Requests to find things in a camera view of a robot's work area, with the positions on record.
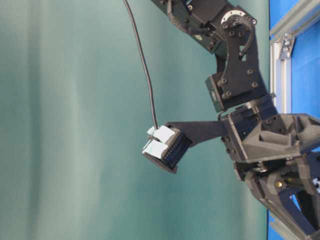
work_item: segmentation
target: bolt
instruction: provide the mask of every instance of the bolt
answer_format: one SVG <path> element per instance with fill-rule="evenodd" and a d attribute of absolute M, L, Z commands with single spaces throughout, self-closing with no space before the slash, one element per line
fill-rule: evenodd
<path fill-rule="evenodd" d="M 258 83 L 253 82 L 253 83 L 251 84 L 251 86 L 252 86 L 253 88 L 256 88 L 256 87 L 258 87 Z"/>
<path fill-rule="evenodd" d="M 252 69 L 249 69 L 248 71 L 246 71 L 246 74 L 248 75 L 252 75 L 254 73 L 254 71 Z"/>
<path fill-rule="evenodd" d="M 283 185 L 283 183 L 282 183 L 281 181 L 277 181 L 277 182 L 275 183 L 275 186 L 276 186 L 278 189 L 280 189 L 280 188 L 282 188 L 284 185 Z"/>
<path fill-rule="evenodd" d="M 211 51 L 214 48 L 215 43 L 214 42 L 210 42 L 209 46 L 207 47 L 207 49 L 209 51 Z"/>

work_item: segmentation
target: aluminum frame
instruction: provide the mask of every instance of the aluminum frame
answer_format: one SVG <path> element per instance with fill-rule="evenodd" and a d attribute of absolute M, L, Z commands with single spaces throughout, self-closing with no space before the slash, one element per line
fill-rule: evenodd
<path fill-rule="evenodd" d="M 284 39 L 295 39 L 320 20 L 320 0 L 300 0 L 270 31 L 270 92 L 280 113 L 292 112 L 291 54 L 281 57 Z"/>

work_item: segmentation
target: black plastic part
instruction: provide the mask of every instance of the black plastic part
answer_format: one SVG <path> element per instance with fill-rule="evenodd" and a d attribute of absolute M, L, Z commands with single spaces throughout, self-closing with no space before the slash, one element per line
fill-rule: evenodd
<path fill-rule="evenodd" d="M 161 159 L 152 156 L 147 152 L 143 153 L 143 155 L 163 170 L 175 174 L 178 169 L 177 164 L 184 156 L 192 142 L 179 129 L 171 128 L 171 130 L 173 130 L 175 134 L 165 143 L 168 145 L 168 148 L 161 154 Z"/>
<path fill-rule="evenodd" d="M 192 29 L 210 28 L 210 34 L 191 37 L 211 54 L 221 58 L 227 57 L 227 45 L 224 33 L 220 29 L 221 19 L 234 6 L 226 0 L 192 0 L 192 10 L 188 9 L 183 0 L 172 0 L 175 18 Z M 167 15 L 167 0 L 152 0 L 152 2 Z"/>
<path fill-rule="evenodd" d="M 184 133 L 191 141 L 190 148 L 199 143 L 228 135 L 222 121 L 168 122 L 166 126 L 179 129 Z"/>

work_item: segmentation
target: black robotic arm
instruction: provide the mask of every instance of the black robotic arm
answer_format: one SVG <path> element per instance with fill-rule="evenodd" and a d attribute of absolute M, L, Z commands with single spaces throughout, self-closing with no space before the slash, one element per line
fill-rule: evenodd
<path fill-rule="evenodd" d="M 320 153 L 311 152 L 320 145 L 320 121 L 277 112 L 259 70 L 257 20 L 226 0 L 152 1 L 215 54 L 217 73 L 205 83 L 219 117 L 153 127 L 142 154 L 176 173 L 188 148 L 221 137 L 237 177 L 253 196 L 301 240 L 320 240 Z"/>

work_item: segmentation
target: white pad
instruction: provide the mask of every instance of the white pad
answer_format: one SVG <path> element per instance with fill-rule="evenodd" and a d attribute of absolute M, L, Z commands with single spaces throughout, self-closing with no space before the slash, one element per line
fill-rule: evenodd
<path fill-rule="evenodd" d="M 171 136 L 175 134 L 170 128 L 166 126 L 161 126 L 159 129 L 155 130 L 155 127 L 151 127 L 148 132 L 149 135 L 154 136 L 159 139 L 162 143 L 166 143 Z"/>
<path fill-rule="evenodd" d="M 152 140 L 151 142 L 148 142 L 147 145 L 145 146 L 145 149 L 143 149 L 142 154 L 147 153 L 150 154 L 151 156 L 154 156 L 158 159 L 161 159 L 161 154 L 168 148 L 168 145 Z"/>

